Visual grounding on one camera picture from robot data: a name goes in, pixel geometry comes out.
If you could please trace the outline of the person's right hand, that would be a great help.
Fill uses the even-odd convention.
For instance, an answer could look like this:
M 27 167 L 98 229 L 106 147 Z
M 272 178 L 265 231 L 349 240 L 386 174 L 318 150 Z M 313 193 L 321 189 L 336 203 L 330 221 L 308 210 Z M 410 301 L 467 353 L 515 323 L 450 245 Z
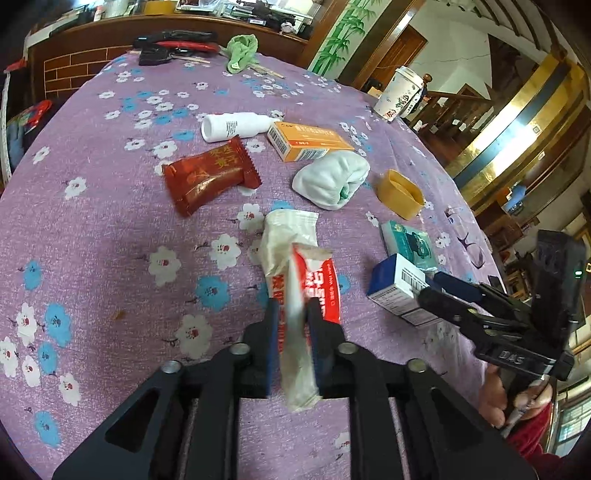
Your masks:
M 525 411 L 521 421 L 526 421 L 539 415 L 551 403 L 552 397 L 553 386 L 546 383 L 530 387 L 509 400 L 499 375 L 499 367 L 489 364 L 479 393 L 478 411 L 493 427 L 501 428 L 506 423 L 505 412 L 510 403 L 515 409 Z

